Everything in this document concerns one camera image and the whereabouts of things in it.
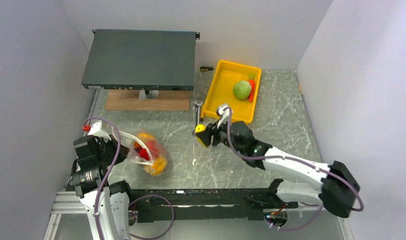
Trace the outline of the clear spotted zip top bag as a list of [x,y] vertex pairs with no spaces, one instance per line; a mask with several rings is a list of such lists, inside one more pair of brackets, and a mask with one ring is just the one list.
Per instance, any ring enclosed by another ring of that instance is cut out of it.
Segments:
[[136,137],[138,133],[142,132],[149,133],[148,131],[143,130],[140,130],[135,134],[119,131],[121,136],[121,145],[124,145],[130,149],[126,161],[129,163],[141,165],[142,168],[144,168],[145,165],[151,166],[156,158],[164,156],[167,160],[167,165],[164,171],[160,174],[163,175],[168,167],[168,157],[166,150],[157,139],[150,140],[148,142],[142,142],[139,138]]

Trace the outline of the yellow potato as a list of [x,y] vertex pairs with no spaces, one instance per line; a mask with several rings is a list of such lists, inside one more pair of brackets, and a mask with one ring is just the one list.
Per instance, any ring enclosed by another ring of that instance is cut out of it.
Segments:
[[139,138],[144,143],[156,140],[156,138],[152,134],[146,132],[140,132],[136,135],[136,137]]

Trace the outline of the yellow bell pepper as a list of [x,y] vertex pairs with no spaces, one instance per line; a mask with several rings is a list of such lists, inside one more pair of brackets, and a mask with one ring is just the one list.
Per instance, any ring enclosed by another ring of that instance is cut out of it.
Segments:
[[152,165],[145,165],[143,170],[151,176],[160,175],[167,165],[167,160],[164,156],[160,156],[153,161]]

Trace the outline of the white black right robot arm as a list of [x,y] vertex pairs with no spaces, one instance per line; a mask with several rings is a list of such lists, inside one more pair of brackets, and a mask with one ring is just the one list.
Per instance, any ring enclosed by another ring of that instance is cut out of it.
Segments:
[[342,162],[314,162],[286,153],[256,139],[242,121],[199,124],[194,135],[205,147],[226,145],[253,168],[280,171],[296,178],[298,182],[274,182],[273,190],[266,194],[267,203],[273,208],[283,203],[301,202],[319,205],[341,218],[348,218],[351,211],[364,209],[360,185]]

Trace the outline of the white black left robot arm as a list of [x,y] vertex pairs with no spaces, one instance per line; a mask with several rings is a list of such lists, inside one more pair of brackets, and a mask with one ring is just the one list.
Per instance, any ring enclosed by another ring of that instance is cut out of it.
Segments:
[[124,161],[129,149],[113,135],[87,135],[74,141],[79,170],[72,173],[71,185],[83,205],[95,240],[129,240],[128,209],[134,195],[125,181],[109,183],[111,164]]

